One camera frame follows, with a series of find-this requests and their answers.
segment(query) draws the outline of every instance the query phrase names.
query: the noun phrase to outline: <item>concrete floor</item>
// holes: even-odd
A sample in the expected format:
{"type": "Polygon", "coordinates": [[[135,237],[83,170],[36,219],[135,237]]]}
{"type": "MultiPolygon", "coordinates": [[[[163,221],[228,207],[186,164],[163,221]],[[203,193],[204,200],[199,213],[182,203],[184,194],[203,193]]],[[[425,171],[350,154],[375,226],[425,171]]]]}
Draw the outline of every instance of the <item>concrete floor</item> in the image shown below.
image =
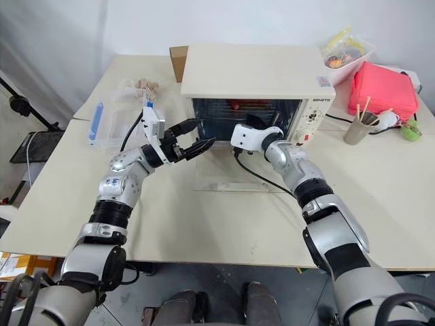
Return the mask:
{"type": "MultiPolygon", "coordinates": [[[[127,270],[124,278],[133,278],[134,274],[127,270]]],[[[156,275],[141,275],[135,284],[108,293],[106,302],[92,311],[86,326],[140,325],[143,307],[159,306],[185,289],[207,292],[211,303],[209,321],[240,323],[241,288],[253,280],[271,290],[284,325],[325,325],[322,315],[336,312],[330,278],[320,270],[298,274],[294,268],[162,264],[156,275]]],[[[435,274],[427,278],[399,276],[397,280],[405,291],[435,300],[435,274]]],[[[429,310],[424,312],[431,316],[429,310]]]]}

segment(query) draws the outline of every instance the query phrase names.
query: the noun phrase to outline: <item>white table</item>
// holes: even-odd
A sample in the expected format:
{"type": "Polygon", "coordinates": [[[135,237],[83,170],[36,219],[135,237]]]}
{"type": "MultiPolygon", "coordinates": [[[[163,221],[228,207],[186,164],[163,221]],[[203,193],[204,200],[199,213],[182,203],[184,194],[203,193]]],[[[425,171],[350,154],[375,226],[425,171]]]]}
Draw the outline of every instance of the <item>white table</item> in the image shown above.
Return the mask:
{"type": "MultiPolygon", "coordinates": [[[[137,67],[150,67],[154,60],[166,61],[165,69],[169,69],[169,58],[117,57],[117,68],[106,73],[91,98],[104,101],[104,93],[117,84],[110,79],[118,80],[124,66],[127,70],[135,62],[137,67]]],[[[140,68],[128,69],[143,77],[140,68]]],[[[340,106],[346,96],[341,88],[345,85],[338,88],[330,113],[349,117],[340,106]]],[[[93,108],[94,103],[85,104],[77,118],[92,117],[93,108]]],[[[366,230],[371,257],[392,270],[435,270],[431,205],[435,119],[424,106],[418,116],[424,136],[414,143],[390,130],[349,146],[341,131],[347,125],[325,120],[307,147],[310,159],[366,230]]],[[[87,145],[87,130],[87,121],[70,122],[17,218],[0,239],[0,250],[68,253],[88,221],[110,159],[87,145]]],[[[300,208],[287,194],[194,191],[198,167],[215,155],[209,151],[193,161],[160,167],[145,180],[128,225],[124,246],[128,259],[312,267],[302,239],[305,225],[300,208]]]]}

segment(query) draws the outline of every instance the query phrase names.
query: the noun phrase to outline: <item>chopstick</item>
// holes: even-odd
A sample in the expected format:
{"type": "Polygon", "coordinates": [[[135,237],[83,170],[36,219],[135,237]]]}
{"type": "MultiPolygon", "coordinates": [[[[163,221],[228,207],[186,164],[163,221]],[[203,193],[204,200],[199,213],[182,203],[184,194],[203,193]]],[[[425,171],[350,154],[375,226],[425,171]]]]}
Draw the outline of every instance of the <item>chopstick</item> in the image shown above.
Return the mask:
{"type": "Polygon", "coordinates": [[[367,96],[366,105],[364,106],[364,110],[363,110],[362,115],[361,115],[361,118],[360,118],[360,121],[361,121],[361,122],[362,122],[362,118],[364,117],[364,114],[366,114],[366,110],[367,110],[368,104],[369,104],[369,102],[370,102],[370,99],[371,99],[371,97],[370,97],[370,96],[367,96]]]}
{"type": "MultiPolygon", "coordinates": [[[[392,107],[390,107],[388,110],[382,111],[382,113],[384,113],[384,112],[390,112],[390,111],[393,111],[393,108],[392,108],[392,107]]],[[[374,125],[376,122],[378,122],[378,121],[379,121],[379,116],[377,115],[376,119],[373,120],[373,121],[369,124],[369,126],[373,126],[373,125],[374,125]]]]}
{"type": "Polygon", "coordinates": [[[360,120],[360,104],[359,103],[356,105],[356,118],[358,120],[360,120]]]}

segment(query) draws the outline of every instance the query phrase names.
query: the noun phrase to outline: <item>power cord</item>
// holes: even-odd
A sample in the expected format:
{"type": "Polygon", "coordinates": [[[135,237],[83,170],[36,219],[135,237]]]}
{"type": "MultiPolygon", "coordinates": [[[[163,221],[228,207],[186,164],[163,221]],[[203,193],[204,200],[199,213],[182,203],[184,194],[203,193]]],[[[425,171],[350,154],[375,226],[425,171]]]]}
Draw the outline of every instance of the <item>power cord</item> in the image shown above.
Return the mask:
{"type": "Polygon", "coordinates": [[[5,303],[3,305],[3,308],[1,309],[0,326],[7,326],[7,324],[9,323],[12,308],[14,307],[16,297],[20,291],[21,283],[25,280],[32,282],[32,289],[31,293],[27,297],[26,305],[24,306],[24,310],[22,311],[19,325],[27,325],[29,323],[33,307],[35,306],[36,297],[41,286],[41,278],[43,278],[50,286],[56,284],[43,270],[37,271],[34,278],[23,273],[18,275],[12,281],[9,287],[9,291],[7,292],[5,303]]]}
{"type": "Polygon", "coordinates": [[[136,266],[129,264],[129,263],[125,263],[125,266],[128,266],[130,269],[135,270],[136,271],[136,277],[133,280],[129,280],[126,282],[121,282],[121,285],[130,285],[135,283],[137,280],[139,280],[139,270],[136,268],[136,266]]]}
{"type": "Polygon", "coordinates": [[[127,144],[128,138],[130,138],[131,133],[133,132],[133,130],[136,128],[137,124],[139,123],[139,121],[141,121],[143,116],[143,112],[141,111],[141,113],[139,114],[139,116],[137,117],[136,121],[133,122],[133,125],[130,127],[130,130],[127,132],[127,134],[124,137],[124,140],[122,142],[121,145],[121,150],[120,151],[124,151],[125,145],[127,144]]]}
{"type": "Polygon", "coordinates": [[[275,182],[272,182],[271,180],[266,179],[265,177],[262,177],[262,176],[259,175],[258,173],[255,173],[254,171],[252,171],[252,170],[248,169],[246,166],[244,166],[244,165],[242,164],[242,162],[240,162],[240,160],[239,160],[239,155],[240,155],[240,153],[241,153],[242,151],[243,151],[243,150],[242,150],[241,148],[239,148],[239,147],[234,147],[234,158],[235,158],[237,164],[240,165],[240,167],[241,167],[243,170],[247,171],[248,173],[251,173],[253,176],[255,176],[255,177],[257,177],[257,178],[259,178],[259,179],[261,179],[261,180],[263,180],[263,181],[265,181],[265,182],[267,182],[267,183],[270,183],[271,185],[274,185],[276,188],[281,189],[283,192],[289,194],[291,197],[293,197],[294,199],[296,199],[296,197],[295,197],[295,196],[294,196],[294,195],[293,195],[293,194],[292,194],[288,189],[286,189],[286,188],[284,188],[284,187],[281,187],[280,185],[276,184],[275,182]]]}
{"type": "MultiPolygon", "coordinates": [[[[340,120],[340,121],[343,121],[343,122],[347,122],[348,124],[351,124],[352,123],[352,121],[351,120],[348,120],[348,119],[345,119],[345,118],[343,118],[343,117],[336,117],[336,116],[334,116],[334,115],[330,115],[330,114],[325,114],[327,117],[330,117],[331,119],[335,119],[335,120],[340,120]]],[[[414,118],[415,118],[415,121],[417,121],[417,115],[414,113],[414,118]]],[[[385,129],[382,129],[382,130],[380,130],[380,131],[374,131],[374,132],[369,132],[368,134],[381,134],[382,132],[385,132],[385,131],[387,131],[387,130],[391,130],[391,129],[399,129],[400,128],[400,126],[392,126],[392,127],[388,127],[388,128],[385,128],[385,129]]]]}
{"type": "Polygon", "coordinates": [[[405,304],[407,302],[416,302],[435,311],[435,301],[431,299],[413,293],[398,293],[385,299],[379,306],[378,313],[376,315],[375,326],[389,325],[390,323],[388,323],[388,318],[391,311],[396,306],[405,304]]]}

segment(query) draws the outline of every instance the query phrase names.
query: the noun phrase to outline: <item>black tripod stand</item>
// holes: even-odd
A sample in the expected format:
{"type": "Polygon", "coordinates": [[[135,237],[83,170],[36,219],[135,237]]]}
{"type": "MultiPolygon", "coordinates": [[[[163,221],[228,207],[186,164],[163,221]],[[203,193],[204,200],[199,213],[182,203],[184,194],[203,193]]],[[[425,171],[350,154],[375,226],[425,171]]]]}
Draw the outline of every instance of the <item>black tripod stand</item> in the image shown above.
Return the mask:
{"type": "Polygon", "coordinates": [[[48,131],[60,131],[58,122],[50,124],[42,115],[39,114],[38,111],[32,107],[27,98],[15,92],[15,90],[1,77],[0,84],[12,95],[12,97],[9,99],[9,105],[11,106],[12,110],[25,117],[28,117],[29,114],[32,113],[45,127],[47,127],[48,131]]]}

